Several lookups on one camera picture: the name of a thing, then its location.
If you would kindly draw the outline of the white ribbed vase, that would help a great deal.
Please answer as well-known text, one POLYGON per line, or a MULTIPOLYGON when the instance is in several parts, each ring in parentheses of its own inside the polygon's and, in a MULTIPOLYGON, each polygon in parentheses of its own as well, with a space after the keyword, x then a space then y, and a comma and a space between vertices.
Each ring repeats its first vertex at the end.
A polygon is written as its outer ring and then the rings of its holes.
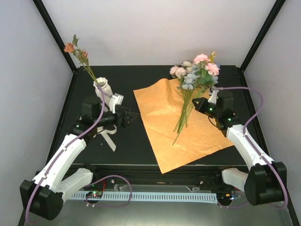
POLYGON ((103 77, 97 78, 96 80, 97 80, 97 83, 95 81, 93 83, 93 86, 95 87, 95 93, 101 100, 103 99, 102 94, 97 86, 97 84, 99 84, 100 87, 102 88, 102 91, 104 94, 104 102, 108 105, 109 101, 113 95, 112 89, 111 89, 110 85, 108 84, 108 80, 103 77))

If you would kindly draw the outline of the cream printed ribbon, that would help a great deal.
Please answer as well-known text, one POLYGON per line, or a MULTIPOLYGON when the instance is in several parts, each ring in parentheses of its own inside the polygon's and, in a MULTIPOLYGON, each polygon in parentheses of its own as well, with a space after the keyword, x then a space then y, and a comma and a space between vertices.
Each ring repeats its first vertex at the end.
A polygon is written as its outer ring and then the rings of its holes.
POLYGON ((106 129, 105 127, 97 128, 97 135, 101 135, 106 143, 109 145, 110 149, 114 152, 116 150, 116 145, 111 139, 110 135, 114 135, 117 132, 117 127, 113 125, 113 129, 106 129))

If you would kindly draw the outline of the pastel artificial flower bunch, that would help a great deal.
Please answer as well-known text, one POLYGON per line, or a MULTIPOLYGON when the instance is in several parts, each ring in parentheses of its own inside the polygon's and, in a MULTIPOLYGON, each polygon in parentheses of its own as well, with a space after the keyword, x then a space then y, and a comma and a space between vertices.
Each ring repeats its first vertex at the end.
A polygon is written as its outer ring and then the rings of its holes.
POLYGON ((178 90, 181 91, 183 97, 183 104, 181 109, 181 115, 174 128, 174 132, 177 136, 180 135, 182 129, 188 126, 188 118, 192 111, 192 99, 196 94, 197 89, 195 88, 196 75, 193 74, 193 64, 191 62, 183 62, 181 66, 175 65, 170 69, 172 77, 177 78, 179 81, 178 90))

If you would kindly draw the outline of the orange wrapping paper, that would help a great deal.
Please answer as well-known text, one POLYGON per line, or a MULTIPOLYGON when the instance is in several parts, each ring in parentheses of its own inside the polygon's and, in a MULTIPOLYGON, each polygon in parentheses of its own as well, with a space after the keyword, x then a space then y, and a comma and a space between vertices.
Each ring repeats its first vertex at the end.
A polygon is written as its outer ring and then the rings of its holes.
POLYGON ((134 90, 140 115, 161 173, 233 145, 206 115, 192 110, 181 133, 174 129, 181 115, 183 97, 177 79, 160 79, 134 90))

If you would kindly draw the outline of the pink rose flower stem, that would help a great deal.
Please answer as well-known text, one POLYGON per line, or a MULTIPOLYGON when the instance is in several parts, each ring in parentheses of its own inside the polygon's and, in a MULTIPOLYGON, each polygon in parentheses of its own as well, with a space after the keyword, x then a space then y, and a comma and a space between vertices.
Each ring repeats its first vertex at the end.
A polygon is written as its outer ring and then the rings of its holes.
POLYGON ((199 54, 193 60, 193 74, 195 88, 197 89, 194 97, 201 97, 206 91, 218 83, 220 66, 214 62, 216 52, 212 51, 209 55, 199 54))

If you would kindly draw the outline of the coral rose flower stem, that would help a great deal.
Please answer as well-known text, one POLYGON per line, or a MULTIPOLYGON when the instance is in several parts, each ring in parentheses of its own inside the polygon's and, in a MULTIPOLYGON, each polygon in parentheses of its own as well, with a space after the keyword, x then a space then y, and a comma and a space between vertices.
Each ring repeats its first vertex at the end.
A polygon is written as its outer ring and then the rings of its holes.
POLYGON ((84 70, 87 71, 87 73, 90 75, 90 77, 93 79, 93 81, 98 84, 98 81, 91 69, 91 66, 89 64, 88 59, 88 52, 85 49, 80 49, 78 46, 79 38, 76 34, 74 34, 72 42, 67 42, 64 46, 63 51, 65 53, 73 54, 79 63, 84 67, 84 70))

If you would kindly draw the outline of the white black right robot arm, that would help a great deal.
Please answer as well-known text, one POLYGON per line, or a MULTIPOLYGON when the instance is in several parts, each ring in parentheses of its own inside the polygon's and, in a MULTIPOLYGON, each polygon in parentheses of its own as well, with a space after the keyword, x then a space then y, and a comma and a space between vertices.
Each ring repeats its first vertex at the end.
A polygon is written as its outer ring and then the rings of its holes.
POLYGON ((242 125, 234 112, 233 94, 217 89, 209 99, 195 98, 192 103, 195 110, 215 119, 217 128, 233 143, 248 167, 248 173, 236 168, 222 170, 214 177, 215 187, 224 190, 231 185, 244 192, 253 206, 283 202, 285 208, 288 204, 286 166, 268 156, 242 125))

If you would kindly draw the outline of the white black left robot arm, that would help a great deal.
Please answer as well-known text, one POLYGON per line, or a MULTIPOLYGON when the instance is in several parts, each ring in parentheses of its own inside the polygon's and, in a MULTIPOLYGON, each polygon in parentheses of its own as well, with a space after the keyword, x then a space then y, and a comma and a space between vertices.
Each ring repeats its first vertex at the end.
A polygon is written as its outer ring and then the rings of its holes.
POLYGON ((61 212, 64 203, 78 190, 100 185, 101 176, 89 169, 80 168, 68 178, 64 176, 90 140, 98 134, 104 134, 101 128, 126 128, 132 122, 130 117, 137 117, 136 113, 121 106, 122 101, 123 96, 117 93, 111 96, 107 104, 96 96, 84 100, 79 119, 71 125, 47 165, 31 181, 24 180, 20 185, 26 221, 29 221, 29 213, 53 220, 61 212))

